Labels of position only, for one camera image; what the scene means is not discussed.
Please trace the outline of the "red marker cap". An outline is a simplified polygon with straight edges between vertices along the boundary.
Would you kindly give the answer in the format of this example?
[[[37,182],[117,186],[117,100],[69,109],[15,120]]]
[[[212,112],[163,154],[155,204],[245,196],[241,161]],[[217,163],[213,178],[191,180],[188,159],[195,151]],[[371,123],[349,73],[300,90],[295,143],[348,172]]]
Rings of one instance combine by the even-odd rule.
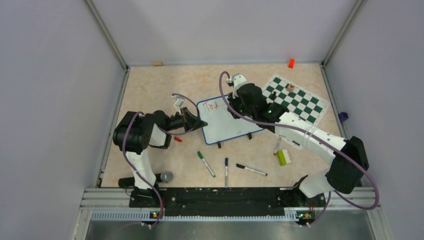
[[[181,138],[179,138],[179,137],[177,137],[177,136],[175,136],[175,137],[174,137],[174,139],[175,139],[177,142],[179,142],[179,143],[181,143],[181,142],[183,141]]]

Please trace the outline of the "blue framed whiteboard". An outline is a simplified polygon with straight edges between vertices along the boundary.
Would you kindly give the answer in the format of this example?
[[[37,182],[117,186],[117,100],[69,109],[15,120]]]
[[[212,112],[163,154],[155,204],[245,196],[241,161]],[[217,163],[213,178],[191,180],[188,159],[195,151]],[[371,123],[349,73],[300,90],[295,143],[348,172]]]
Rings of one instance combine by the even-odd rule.
[[[220,96],[199,101],[197,107],[200,119],[207,123],[207,126],[202,127],[203,138],[207,145],[218,144],[263,130],[254,123],[233,118]]]

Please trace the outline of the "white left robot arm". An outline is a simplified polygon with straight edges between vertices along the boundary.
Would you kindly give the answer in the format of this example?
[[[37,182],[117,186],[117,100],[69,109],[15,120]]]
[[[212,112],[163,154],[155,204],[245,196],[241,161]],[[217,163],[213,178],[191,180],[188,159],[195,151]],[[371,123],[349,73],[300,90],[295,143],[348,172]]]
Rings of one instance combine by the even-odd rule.
[[[160,193],[155,190],[159,182],[153,173],[148,148],[167,149],[172,135],[170,131],[184,129],[185,133],[208,126],[199,116],[193,115],[186,107],[181,113],[168,116],[164,111],[137,113],[128,111],[113,132],[113,143],[119,147],[126,162],[130,165],[134,180],[129,178],[118,181],[121,188],[133,187],[136,196],[149,207],[160,202]]]

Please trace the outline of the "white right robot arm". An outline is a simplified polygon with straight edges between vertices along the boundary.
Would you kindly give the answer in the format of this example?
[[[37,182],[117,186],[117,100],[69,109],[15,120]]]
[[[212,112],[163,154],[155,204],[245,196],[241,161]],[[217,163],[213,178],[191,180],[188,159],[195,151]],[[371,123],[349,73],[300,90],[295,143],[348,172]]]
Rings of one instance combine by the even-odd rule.
[[[361,139],[332,135],[309,124],[287,107],[268,102],[262,89],[253,83],[230,81],[228,85],[233,90],[224,102],[236,119],[294,140],[328,164],[327,169],[298,182],[298,189],[293,192],[297,205],[307,206],[315,196],[325,192],[350,194],[366,174],[368,159]]]

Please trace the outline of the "green whiteboard marker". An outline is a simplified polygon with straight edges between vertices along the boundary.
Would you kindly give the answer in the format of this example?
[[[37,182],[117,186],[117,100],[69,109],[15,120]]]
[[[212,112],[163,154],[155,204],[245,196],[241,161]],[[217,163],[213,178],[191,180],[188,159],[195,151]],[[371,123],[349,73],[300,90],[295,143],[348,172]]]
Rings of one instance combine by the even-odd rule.
[[[200,151],[197,152],[198,157],[203,161],[204,165],[208,169],[209,173],[212,175],[213,178],[216,177],[215,173],[213,172],[210,165],[207,163],[206,159],[203,157],[202,153]]]

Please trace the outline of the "purple whiteboard marker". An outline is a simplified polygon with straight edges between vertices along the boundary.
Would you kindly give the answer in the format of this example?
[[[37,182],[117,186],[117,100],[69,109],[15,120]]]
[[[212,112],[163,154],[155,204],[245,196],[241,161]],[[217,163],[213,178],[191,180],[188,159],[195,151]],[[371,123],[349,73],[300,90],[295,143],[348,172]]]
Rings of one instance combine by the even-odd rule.
[[[281,136],[281,135],[279,135],[279,136],[278,136],[278,139],[277,139],[277,142],[276,142],[276,144],[275,144],[275,147],[274,147],[274,151],[273,151],[273,155],[274,155],[274,156],[277,154],[277,152],[278,152],[278,150],[279,150],[279,147],[280,147],[281,141],[282,141],[282,136]]]

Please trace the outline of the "blue whiteboard marker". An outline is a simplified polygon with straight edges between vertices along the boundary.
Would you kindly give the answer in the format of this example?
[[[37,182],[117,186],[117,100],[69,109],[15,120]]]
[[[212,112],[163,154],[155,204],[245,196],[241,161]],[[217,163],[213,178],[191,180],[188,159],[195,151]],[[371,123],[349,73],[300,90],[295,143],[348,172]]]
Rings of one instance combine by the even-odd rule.
[[[224,187],[228,188],[229,187],[229,158],[226,157],[225,158],[225,174],[224,174]]]

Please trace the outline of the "black whiteboard marker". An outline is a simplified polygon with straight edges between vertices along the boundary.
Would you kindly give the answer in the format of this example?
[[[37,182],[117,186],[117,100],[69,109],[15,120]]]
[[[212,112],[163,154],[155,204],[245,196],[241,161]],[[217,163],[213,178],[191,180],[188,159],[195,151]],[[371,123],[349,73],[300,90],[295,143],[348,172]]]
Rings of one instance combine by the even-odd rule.
[[[239,164],[239,163],[236,164],[236,167],[240,168],[240,169],[245,169],[245,170],[248,170],[248,171],[263,175],[263,176],[268,176],[268,174],[263,172],[263,171],[260,171],[260,170],[254,169],[254,168],[250,168],[250,167],[247,167],[247,166]]]

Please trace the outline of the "wooden chess piece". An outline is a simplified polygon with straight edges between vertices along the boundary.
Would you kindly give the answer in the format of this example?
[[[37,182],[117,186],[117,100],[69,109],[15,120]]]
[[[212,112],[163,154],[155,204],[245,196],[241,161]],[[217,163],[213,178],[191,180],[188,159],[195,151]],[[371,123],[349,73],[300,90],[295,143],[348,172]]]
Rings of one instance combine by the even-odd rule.
[[[286,89],[289,93],[292,93],[295,90],[295,85],[294,84],[289,84]]]

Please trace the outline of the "green white chess mat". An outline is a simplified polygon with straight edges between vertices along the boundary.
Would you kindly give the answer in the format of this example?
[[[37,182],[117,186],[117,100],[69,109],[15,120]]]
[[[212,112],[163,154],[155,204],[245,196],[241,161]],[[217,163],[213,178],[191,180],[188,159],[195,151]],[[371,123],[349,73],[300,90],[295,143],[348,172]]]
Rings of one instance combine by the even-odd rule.
[[[293,92],[287,91],[289,84],[295,85]],[[276,92],[275,100],[269,99],[273,92]],[[313,126],[319,124],[331,106],[328,100],[276,74],[264,85],[262,94],[267,97],[269,103],[281,104],[301,120]]]

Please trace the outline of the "orange block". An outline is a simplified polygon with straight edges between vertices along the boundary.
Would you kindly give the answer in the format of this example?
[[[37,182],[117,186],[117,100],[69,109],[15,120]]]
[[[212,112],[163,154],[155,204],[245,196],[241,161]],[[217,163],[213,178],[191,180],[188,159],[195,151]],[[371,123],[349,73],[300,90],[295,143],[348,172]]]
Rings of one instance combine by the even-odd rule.
[[[294,68],[294,65],[295,65],[295,62],[296,62],[296,60],[294,58],[291,58],[289,60],[289,63],[288,63],[288,68],[293,69]]]

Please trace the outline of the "black microphone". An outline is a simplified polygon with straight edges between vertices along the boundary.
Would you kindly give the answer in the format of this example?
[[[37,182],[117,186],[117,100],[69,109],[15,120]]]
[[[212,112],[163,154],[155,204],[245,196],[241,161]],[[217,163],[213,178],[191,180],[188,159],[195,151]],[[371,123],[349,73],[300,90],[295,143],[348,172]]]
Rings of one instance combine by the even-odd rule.
[[[164,171],[162,173],[155,174],[156,180],[158,183],[169,183],[173,180],[174,175],[171,171]],[[120,188],[126,189],[135,186],[134,177],[125,177],[118,180],[118,186]]]

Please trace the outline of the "green white toy brick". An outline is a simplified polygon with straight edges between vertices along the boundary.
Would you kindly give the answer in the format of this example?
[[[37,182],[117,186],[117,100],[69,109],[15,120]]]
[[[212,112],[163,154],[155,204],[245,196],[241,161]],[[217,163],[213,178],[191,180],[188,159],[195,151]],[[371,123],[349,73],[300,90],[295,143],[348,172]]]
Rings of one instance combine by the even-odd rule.
[[[290,164],[291,158],[289,156],[289,152],[286,149],[280,149],[276,152],[276,156],[280,166],[285,166]]]

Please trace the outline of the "purple object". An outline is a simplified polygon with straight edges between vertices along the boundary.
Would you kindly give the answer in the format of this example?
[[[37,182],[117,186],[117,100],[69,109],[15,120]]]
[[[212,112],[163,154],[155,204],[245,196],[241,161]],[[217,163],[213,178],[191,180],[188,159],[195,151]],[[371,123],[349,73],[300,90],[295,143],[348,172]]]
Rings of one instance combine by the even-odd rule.
[[[348,115],[348,113],[347,113],[347,112],[340,112],[340,113],[338,114],[338,119],[339,119],[339,121],[340,121],[341,123],[343,123],[343,122],[345,122],[346,120],[348,120],[348,119],[349,119],[349,115]]]

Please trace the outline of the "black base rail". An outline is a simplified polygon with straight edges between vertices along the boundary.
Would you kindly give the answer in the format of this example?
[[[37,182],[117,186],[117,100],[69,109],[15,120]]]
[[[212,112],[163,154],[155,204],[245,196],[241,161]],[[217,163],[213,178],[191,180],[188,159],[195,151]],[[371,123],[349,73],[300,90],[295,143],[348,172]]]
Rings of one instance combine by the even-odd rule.
[[[164,208],[166,217],[283,216],[289,208],[324,207],[324,194],[306,197],[298,188],[279,187],[169,187],[131,192],[131,208]]]

